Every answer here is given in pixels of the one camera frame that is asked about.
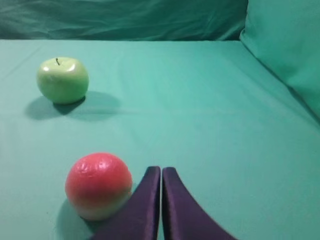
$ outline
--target green apple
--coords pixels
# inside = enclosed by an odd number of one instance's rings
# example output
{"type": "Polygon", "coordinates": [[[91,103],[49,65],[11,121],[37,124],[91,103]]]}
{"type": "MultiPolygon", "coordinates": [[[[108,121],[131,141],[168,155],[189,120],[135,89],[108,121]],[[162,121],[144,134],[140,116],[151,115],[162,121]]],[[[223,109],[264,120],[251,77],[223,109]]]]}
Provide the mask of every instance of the green apple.
{"type": "Polygon", "coordinates": [[[86,95],[89,76],[79,60],[57,57],[40,65],[36,82],[40,92],[53,103],[72,104],[86,95]]]}

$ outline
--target apple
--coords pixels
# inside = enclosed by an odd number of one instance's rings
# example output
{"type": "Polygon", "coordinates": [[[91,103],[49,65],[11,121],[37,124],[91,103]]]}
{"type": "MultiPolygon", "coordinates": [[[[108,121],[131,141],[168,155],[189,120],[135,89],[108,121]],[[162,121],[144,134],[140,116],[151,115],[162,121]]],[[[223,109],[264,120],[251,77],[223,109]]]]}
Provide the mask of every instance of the apple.
{"type": "Polygon", "coordinates": [[[40,65],[36,82],[40,92],[54,104],[72,104],[86,95],[89,76],[79,60],[56,57],[40,65]]]}
{"type": "Polygon", "coordinates": [[[82,218],[101,221],[114,214],[131,196],[132,175],[117,156],[89,154],[71,168],[65,182],[70,204],[82,218]]]}

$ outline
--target red ball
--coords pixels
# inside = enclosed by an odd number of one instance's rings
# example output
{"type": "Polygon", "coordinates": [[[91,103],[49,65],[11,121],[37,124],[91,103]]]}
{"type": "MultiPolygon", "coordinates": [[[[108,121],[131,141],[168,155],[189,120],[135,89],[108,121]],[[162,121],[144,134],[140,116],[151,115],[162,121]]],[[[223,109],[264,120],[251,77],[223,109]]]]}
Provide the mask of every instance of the red ball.
{"type": "Polygon", "coordinates": [[[110,153],[93,153],[71,168],[65,193],[78,214],[87,220],[112,215],[131,195],[132,175],[127,165],[110,153]]]}

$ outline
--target purple fabric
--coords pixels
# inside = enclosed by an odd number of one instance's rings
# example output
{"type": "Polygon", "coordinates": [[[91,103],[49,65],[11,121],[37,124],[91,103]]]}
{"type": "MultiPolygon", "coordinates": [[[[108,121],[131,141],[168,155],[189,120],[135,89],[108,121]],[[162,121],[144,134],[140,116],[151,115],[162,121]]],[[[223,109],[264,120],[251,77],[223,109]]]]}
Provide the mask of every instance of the purple fabric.
{"type": "Polygon", "coordinates": [[[162,171],[162,218],[165,240],[235,240],[198,205],[173,167],[162,171]]]}
{"type": "Polygon", "coordinates": [[[161,169],[147,168],[134,194],[92,240],[156,240],[160,215],[161,169]]]}

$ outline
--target green fabric wall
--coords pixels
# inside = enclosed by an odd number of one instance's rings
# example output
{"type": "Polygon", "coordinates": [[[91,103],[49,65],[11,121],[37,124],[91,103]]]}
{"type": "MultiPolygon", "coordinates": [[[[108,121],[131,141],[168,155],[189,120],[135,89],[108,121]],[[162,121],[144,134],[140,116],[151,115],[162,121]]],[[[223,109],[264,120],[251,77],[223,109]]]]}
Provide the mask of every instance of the green fabric wall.
{"type": "Polygon", "coordinates": [[[0,0],[0,39],[228,40],[248,0],[0,0]]]}

